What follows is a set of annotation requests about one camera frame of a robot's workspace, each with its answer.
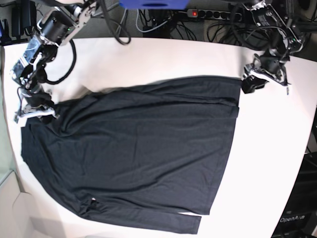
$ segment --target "blue box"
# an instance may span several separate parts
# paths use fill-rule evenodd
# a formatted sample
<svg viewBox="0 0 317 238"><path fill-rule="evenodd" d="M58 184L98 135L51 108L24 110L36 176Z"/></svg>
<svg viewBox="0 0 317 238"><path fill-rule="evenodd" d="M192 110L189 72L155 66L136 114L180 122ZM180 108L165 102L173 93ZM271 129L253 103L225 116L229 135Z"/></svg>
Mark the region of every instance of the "blue box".
<svg viewBox="0 0 317 238"><path fill-rule="evenodd" d="M185 9L189 0L121 0L127 9Z"/></svg>

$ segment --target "black shirt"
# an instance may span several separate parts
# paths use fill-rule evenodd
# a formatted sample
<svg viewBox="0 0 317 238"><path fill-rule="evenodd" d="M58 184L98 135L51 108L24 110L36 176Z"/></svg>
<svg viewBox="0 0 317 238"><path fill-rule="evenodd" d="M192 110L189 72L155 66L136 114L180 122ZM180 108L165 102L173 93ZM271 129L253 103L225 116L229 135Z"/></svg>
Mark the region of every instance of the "black shirt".
<svg viewBox="0 0 317 238"><path fill-rule="evenodd" d="M47 193L78 216L196 234L229 156L241 81L177 79L56 105L29 119L22 157Z"/></svg>

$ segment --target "shirt sleeve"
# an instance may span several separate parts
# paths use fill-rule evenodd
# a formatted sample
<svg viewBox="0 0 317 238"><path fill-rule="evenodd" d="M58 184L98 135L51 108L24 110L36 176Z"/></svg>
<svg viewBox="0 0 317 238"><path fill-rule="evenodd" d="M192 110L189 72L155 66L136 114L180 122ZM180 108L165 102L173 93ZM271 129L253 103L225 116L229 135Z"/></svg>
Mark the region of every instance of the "shirt sleeve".
<svg viewBox="0 0 317 238"><path fill-rule="evenodd" d="M167 213L148 208L108 206L97 202L81 217L112 225L180 234L197 234L201 220L200 216Z"/></svg>

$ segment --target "white tabletop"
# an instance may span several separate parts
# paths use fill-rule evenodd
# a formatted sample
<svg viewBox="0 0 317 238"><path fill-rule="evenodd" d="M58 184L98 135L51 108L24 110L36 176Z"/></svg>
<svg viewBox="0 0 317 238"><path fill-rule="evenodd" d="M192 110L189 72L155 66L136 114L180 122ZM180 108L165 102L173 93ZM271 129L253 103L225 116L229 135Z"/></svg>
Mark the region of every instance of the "white tabletop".
<svg viewBox="0 0 317 238"><path fill-rule="evenodd" d="M48 86L55 102L88 91L148 84L197 75L240 77L253 51L214 43L132 39L121 46L114 39L78 39L77 64L61 84ZM26 192L37 201L41 217L62 222L66 238L98 235L109 238L178 237L180 235L125 228L83 220L51 199L20 156L20 130L12 121L17 110L17 85L9 71L26 45L5 48L4 98L12 147ZM72 60L69 45L47 66L57 80ZM268 83L240 96L240 113L220 188L209 216L203 216L197 237L268 238L272 235L294 185L310 135L317 104L317 63L291 57L287 63L291 95Z"/></svg>

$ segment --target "power strip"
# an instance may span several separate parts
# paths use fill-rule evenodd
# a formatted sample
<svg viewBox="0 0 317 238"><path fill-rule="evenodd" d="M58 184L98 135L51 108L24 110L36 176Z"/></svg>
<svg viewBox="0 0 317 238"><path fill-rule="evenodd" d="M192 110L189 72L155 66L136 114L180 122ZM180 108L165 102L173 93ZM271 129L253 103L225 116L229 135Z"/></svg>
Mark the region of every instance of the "power strip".
<svg viewBox="0 0 317 238"><path fill-rule="evenodd" d="M214 11L214 10L201 10L201 9L188 9L187 16L189 18L198 18L206 20L230 20L231 13L229 11ZM242 21L242 14L236 13L235 22Z"/></svg>

